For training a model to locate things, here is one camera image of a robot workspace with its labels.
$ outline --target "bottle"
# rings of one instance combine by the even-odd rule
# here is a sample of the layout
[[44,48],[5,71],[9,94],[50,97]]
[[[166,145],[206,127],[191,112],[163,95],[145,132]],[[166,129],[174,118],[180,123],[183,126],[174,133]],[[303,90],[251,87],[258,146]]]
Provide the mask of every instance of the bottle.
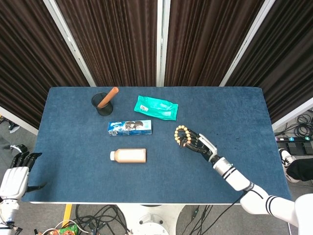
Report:
[[118,149],[110,153],[111,161],[118,163],[145,163],[146,149],[145,148],[129,148]]

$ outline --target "table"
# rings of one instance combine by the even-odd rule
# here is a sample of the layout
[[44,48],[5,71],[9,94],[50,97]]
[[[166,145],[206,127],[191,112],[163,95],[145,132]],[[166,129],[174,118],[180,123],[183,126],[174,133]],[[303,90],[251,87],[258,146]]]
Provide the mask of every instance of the table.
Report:
[[[113,112],[103,117],[91,104],[110,87],[51,88],[35,152],[42,152],[29,185],[47,182],[23,201],[37,203],[228,204],[235,192],[201,154],[180,149],[178,125],[204,134],[218,154],[248,179],[290,199],[262,90],[252,87],[120,87]],[[177,121],[134,112],[138,95],[179,104]],[[151,119],[152,135],[109,136],[109,121]],[[146,148],[145,164],[110,161],[110,151]]]

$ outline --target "curtain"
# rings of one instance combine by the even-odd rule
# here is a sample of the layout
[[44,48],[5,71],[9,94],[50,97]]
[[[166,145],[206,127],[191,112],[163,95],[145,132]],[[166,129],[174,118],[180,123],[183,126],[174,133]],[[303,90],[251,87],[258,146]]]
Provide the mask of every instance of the curtain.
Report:
[[50,87],[88,83],[41,0],[1,0],[0,13],[0,106],[38,128]]
[[97,86],[155,86],[157,0],[57,0]]
[[218,86],[263,0],[171,0],[165,86]]
[[276,0],[227,86],[263,89],[272,122],[313,97],[313,1]]

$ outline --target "blue and white box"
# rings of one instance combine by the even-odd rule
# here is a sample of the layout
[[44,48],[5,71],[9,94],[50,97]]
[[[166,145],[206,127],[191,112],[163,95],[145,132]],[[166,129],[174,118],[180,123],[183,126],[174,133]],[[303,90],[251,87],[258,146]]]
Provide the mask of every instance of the blue and white box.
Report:
[[151,120],[110,121],[108,133],[110,136],[150,135],[152,134]]

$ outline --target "black cup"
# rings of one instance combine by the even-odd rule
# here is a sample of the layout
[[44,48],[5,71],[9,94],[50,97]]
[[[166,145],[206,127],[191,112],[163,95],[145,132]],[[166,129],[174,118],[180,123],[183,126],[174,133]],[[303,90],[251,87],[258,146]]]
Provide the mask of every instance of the black cup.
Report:
[[100,93],[95,94],[93,96],[93,98],[91,99],[92,105],[97,109],[98,114],[100,114],[102,116],[110,115],[113,111],[113,105],[111,104],[111,102],[107,103],[106,106],[104,106],[102,108],[97,107],[97,105],[103,100],[103,98],[106,95],[107,95],[107,93],[100,92]]

